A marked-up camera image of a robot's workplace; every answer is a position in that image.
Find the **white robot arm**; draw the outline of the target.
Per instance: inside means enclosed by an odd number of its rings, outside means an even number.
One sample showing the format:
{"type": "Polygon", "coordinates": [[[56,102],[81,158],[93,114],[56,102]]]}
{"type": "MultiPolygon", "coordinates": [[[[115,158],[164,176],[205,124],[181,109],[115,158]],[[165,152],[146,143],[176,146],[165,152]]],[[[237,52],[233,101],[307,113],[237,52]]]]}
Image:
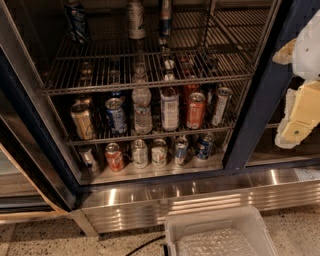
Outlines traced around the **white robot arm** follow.
{"type": "Polygon", "coordinates": [[[278,147],[292,149],[320,123],[320,10],[272,61],[291,64],[293,74],[304,80],[297,90],[287,90],[284,117],[275,137],[278,147]]]}

